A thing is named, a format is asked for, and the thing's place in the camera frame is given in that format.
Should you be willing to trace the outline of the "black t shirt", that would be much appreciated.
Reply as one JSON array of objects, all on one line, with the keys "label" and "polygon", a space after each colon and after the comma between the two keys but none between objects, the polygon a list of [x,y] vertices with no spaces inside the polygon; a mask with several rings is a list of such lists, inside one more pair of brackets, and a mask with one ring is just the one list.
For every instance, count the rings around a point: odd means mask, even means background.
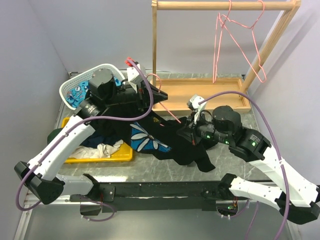
[{"label": "black t shirt", "polygon": [[176,120],[165,120],[155,112],[137,121],[119,121],[109,119],[93,120],[90,124],[104,137],[115,135],[135,152],[150,154],[158,160],[174,160],[180,166],[195,163],[201,172],[215,169],[207,150],[216,142],[202,140],[193,145],[177,134],[187,122],[182,116]]}]

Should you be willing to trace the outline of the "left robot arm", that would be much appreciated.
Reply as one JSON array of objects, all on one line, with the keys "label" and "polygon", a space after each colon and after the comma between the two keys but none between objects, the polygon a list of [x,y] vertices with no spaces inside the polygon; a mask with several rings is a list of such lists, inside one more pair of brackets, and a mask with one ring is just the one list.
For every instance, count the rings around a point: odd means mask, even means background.
[{"label": "left robot arm", "polygon": [[116,84],[109,69],[96,70],[88,81],[86,99],[67,125],[37,156],[15,165],[20,185],[26,186],[45,205],[65,195],[96,200],[101,194],[100,183],[94,177],[58,173],[66,159],[99,128],[99,120],[135,122],[146,117],[154,104],[166,100],[168,94],[150,84],[141,70],[122,85]]}]

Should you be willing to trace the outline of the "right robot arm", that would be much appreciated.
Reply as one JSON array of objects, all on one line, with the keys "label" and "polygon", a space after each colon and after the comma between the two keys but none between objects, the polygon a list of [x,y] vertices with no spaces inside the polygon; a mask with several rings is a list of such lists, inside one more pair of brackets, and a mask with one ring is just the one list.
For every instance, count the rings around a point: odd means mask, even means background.
[{"label": "right robot arm", "polygon": [[281,215],[288,209],[287,219],[303,225],[318,219],[320,187],[301,176],[284,159],[279,160],[276,148],[259,131],[244,127],[241,116],[230,106],[212,111],[211,121],[203,115],[204,107],[190,107],[191,114],[177,134],[193,145],[202,140],[228,146],[236,157],[259,169],[275,186],[251,182],[231,173],[221,179],[214,196],[221,199],[244,197],[275,208]]}]

